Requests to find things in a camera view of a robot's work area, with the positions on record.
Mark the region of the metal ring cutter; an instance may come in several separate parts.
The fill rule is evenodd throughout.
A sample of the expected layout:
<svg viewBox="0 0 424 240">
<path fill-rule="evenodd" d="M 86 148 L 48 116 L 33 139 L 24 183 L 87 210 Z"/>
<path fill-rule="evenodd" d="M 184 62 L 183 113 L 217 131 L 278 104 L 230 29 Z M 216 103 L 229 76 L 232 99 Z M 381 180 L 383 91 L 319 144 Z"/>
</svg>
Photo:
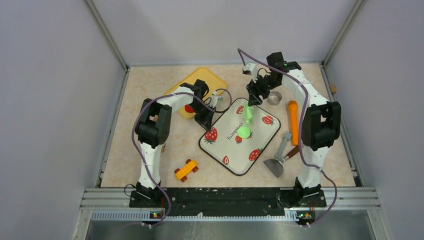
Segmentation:
<svg viewBox="0 0 424 240">
<path fill-rule="evenodd" d="M 278 106 L 281 103 L 283 96 L 279 91 L 271 91 L 268 95 L 267 102 L 271 106 Z"/>
</svg>

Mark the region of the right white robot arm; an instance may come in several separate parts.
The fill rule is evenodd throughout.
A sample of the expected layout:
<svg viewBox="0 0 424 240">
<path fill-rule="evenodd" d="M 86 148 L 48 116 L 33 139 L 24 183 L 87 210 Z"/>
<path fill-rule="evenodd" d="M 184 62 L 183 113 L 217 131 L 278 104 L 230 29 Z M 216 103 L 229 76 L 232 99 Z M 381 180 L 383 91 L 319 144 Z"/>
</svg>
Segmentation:
<svg viewBox="0 0 424 240">
<path fill-rule="evenodd" d="M 284 207 L 308 206 L 321 199 L 321 175 L 326 155 L 334 141 L 340 137 L 341 105 L 323 97 L 305 78 L 296 61 L 287 62 L 281 52 L 271 53 L 266 63 L 257 59 L 244 63 L 242 72 L 250 75 L 247 84 L 248 106 L 263 103 L 271 90 L 284 86 L 302 105 L 298 122 L 298 150 L 303 163 L 294 187 L 279 197 Z"/>
</svg>

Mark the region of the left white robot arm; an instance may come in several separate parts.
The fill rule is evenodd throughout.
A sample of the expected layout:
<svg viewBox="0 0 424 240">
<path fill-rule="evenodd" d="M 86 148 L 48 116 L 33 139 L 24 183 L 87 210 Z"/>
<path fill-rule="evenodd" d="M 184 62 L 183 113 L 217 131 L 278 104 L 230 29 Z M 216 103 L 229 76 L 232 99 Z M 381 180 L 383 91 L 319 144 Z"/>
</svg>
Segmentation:
<svg viewBox="0 0 424 240">
<path fill-rule="evenodd" d="M 160 202 L 161 151 L 170 134 L 173 113 L 189 106 L 194 111 L 195 122 L 210 131 L 216 108 L 203 100 L 208 92 L 206 82 L 197 79 L 194 84 L 182 83 L 170 94 L 144 100 L 131 139 L 142 162 L 135 188 L 147 206 L 154 207 Z"/>
</svg>

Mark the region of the green dough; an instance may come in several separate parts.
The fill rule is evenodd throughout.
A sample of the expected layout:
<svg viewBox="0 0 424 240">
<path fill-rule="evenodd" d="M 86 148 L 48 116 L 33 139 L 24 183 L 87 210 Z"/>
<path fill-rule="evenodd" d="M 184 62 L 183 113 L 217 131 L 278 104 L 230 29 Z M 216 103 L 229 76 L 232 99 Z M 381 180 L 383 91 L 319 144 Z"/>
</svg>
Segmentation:
<svg viewBox="0 0 424 240">
<path fill-rule="evenodd" d="M 243 111 L 241 113 L 241 116 L 247 124 L 250 124 L 253 118 L 253 107 L 249 106 L 249 104 L 246 103 L 243 106 Z"/>
</svg>

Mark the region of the round green dough wrapper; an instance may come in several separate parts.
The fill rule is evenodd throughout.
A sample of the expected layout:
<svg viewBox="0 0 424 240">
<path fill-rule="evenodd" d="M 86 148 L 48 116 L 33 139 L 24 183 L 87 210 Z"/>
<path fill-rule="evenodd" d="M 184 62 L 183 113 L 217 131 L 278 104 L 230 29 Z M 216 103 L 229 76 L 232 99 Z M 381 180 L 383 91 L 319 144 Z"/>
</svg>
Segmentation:
<svg viewBox="0 0 424 240">
<path fill-rule="evenodd" d="M 241 126 L 238 130 L 237 130 L 237 135 L 239 137 L 241 137 L 242 139 L 247 139 L 251 136 L 251 129 L 247 126 Z"/>
</svg>

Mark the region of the yellow tray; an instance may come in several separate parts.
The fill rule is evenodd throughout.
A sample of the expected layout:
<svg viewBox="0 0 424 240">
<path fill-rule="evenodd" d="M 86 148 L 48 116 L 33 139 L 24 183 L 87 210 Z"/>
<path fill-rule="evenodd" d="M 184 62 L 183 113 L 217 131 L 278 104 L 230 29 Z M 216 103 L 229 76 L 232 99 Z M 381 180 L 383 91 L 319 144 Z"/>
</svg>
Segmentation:
<svg viewBox="0 0 424 240">
<path fill-rule="evenodd" d="M 203 93 L 202 99 L 206 101 L 207 104 L 211 102 L 210 97 L 215 94 L 219 96 L 224 91 L 219 89 L 227 89 L 228 84 L 223 79 L 218 77 L 215 73 L 210 71 L 206 67 L 198 67 L 192 73 L 187 75 L 185 78 L 177 82 L 173 87 L 164 92 L 164 95 L 171 94 L 174 92 L 180 85 L 182 84 L 190 84 L 195 85 L 196 81 L 200 80 L 203 83 L 200 84 L 200 88 L 203 87 L 205 89 Z"/>
</svg>

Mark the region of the metal scraper brown handle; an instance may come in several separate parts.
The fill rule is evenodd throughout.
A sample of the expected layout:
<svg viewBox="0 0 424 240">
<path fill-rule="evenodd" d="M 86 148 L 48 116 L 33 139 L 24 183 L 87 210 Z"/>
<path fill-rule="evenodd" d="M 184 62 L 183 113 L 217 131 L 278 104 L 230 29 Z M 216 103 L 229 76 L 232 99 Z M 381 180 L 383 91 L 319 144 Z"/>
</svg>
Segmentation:
<svg viewBox="0 0 424 240">
<path fill-rule="evenodd" d="M 299 147 L 293 147 L 285 156 L 283 156 L 283 150 L 284 148 L 279 147 L 273 158 L 263 161 L 265 166 L 276 178 L 279 178 L 283 174 L 284 163 L 299 152 Z"/>
</svg>

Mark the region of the white strawberry tray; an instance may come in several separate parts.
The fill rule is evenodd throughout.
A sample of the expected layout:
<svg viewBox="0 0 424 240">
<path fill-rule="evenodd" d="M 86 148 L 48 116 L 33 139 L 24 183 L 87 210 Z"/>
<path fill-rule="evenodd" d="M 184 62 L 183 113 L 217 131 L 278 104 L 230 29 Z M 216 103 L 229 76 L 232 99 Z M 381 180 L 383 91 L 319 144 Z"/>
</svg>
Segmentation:
<svg viewBox="0 0 424 240">
<path fill-rule="evenodd" d="M 235 99 L 198 142 L 203 152 L 236 176 L 250 170 L 281 127 L 276 116 L 258 106 L 252 107 L 251 123 L 247 124 L 242 118 L 247 102 L 245 98 Z M 249 138 L 238 136 L 237 130 L 242 126 L 250 128 Z"/>
</svg>

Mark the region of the grey plastic tool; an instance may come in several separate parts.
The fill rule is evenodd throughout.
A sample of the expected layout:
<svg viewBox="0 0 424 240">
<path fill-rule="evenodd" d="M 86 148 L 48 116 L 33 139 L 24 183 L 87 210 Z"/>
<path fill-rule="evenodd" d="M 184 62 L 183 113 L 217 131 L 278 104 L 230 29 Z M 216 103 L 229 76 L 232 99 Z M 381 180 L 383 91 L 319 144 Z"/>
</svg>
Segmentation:
<svg viewBox="0 0 424 240">
<path fill-rule="evenodd" d="M 283 134 L 279 147 L 276 153 L 274 154 L 274 158 L 276 160 L 278 161 L 283 160 L 283 150 L 285 149 L 287 143 L 290 141 L 291 138 L 292 138 L 292 134 L 290 132 L 287 131 Z"/>
</svg>

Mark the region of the red dough disc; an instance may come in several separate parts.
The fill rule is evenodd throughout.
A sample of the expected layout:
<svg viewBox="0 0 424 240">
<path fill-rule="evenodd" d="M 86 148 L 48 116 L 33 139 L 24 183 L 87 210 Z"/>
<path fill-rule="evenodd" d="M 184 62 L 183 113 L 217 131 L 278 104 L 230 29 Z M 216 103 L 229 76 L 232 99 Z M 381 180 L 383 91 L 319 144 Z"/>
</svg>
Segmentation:
<svg viewBox="0 0 424 240">
<path fill-rule="evenodd" d="M 189 114 L 193 114 L 195 112 L 188 104 L 184 106 L 184 110 Z"/>
</svg>

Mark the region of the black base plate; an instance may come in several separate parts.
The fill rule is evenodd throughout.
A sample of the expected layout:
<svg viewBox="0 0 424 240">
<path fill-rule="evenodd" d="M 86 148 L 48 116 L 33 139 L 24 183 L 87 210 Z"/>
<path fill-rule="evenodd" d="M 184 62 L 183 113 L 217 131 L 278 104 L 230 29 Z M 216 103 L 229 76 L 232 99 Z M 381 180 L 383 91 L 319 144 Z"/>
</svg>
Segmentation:
<svg viewBox="0 0 424 240">
<path fill-rule="evenodd" d="M 159 209 L 168 217 L 261 217 L 283 216 L 291 207 L 324 208 L 327 201 L 323 191 L 295 198 L 292 188 L 233 187 L 233 188 L 182 188 L 170 187 L 159 191 L 157 198 L 146 198 L 136 191 L 130 195 L 129 207 Z"/>
</svg>

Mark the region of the yellow toy car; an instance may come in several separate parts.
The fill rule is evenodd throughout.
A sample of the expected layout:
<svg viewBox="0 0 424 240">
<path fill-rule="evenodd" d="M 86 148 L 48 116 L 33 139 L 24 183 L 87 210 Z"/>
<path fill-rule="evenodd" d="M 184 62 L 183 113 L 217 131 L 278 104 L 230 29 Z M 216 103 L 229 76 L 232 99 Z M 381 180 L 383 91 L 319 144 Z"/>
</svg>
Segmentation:
<svg viewBox="0 0 424 240">
<path fill-rule="evenodd" d="M 182 168 L 175 169 L 175 179 L 184 183 L 188 180 L 188 175 L 190 173 L 196 173 L 198 170 L 198 161 L 193 159 L 187 159 L 185 161 L 185 165 Z"/>
</svg>

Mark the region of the aluminium frame rail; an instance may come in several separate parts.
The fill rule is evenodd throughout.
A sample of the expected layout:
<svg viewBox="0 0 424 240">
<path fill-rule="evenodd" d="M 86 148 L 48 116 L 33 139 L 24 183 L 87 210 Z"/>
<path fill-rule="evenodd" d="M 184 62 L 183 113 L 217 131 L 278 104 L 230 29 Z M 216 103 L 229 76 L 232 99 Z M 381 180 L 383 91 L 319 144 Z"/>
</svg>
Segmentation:
<svg viewBox="0 0 424 240">
<path fill-rule="evenodd" d="M 132 189 L 88 188 L 84 191 L 73 239 L 83 240 L 91 220 L 134 221 L 153 224 L 165 221 L 298 221 L 309 210 L 316 213 L 364 211 L 377 240 L 389 240 L 391 233 L 373 187 L 324 187 L 313 203 L 283 206 L 290 187 L 204 188 L 169 187 L 154 198 Z"/>
</svg>

